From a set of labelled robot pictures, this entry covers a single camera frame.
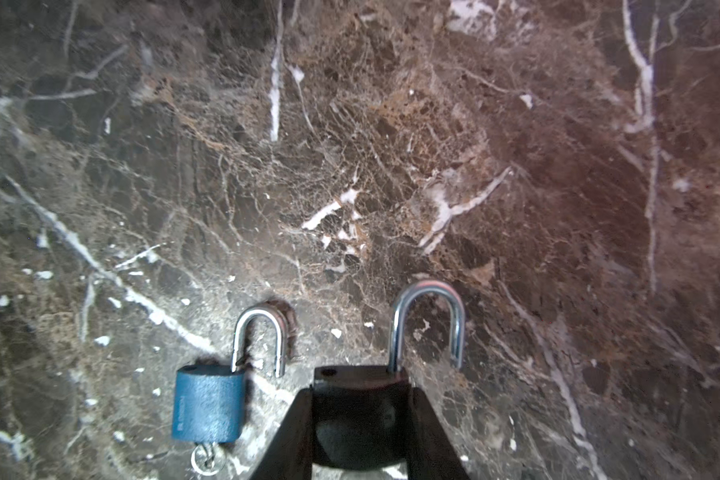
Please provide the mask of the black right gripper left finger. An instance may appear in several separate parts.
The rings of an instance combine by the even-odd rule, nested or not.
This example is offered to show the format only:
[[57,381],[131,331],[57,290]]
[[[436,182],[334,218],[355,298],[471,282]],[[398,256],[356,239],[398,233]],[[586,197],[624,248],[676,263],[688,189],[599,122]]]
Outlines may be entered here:
[[313,427],[313,390],[301,389],[250,479],[310,480]]

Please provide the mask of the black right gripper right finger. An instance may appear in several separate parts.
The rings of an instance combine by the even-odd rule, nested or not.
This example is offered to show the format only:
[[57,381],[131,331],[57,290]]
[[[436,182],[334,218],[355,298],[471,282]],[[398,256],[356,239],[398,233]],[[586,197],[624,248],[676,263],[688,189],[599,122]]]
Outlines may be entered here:
[[466,479],[469,476],[425,392],[414,387],[406,414],[408,478]]

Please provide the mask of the dark brown padlock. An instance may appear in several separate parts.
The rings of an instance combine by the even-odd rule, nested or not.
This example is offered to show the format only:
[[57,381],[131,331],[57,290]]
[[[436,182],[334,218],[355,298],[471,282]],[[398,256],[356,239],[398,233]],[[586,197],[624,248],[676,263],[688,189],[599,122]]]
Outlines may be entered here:
[[406,463],[406,414],[415,386],[403,367],[404,326],[415,300],[442,297],[450,312],[448,349],[456,368],[463,362],[466,312],[449,284],[420,280],[404,289],[393,307],[384,365],[331,365],[314,371],[314,463],[348,471],[379,470]]

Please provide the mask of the blue padlock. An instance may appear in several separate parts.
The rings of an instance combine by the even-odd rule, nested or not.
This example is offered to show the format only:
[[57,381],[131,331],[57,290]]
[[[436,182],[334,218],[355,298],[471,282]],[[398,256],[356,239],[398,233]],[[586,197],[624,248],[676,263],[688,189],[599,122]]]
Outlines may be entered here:
[[236,320],[229,365],[193,364],[176,372],[171,436],[194,444],[190,464],[201,477],[221,471],[225,461],[220,446],[242,435],[247,394],[246,331],[257,318],[264,318],[273,326],[274,374],[282,377],[287,364],[289,325],[286,316],[267,303],[246,309]]

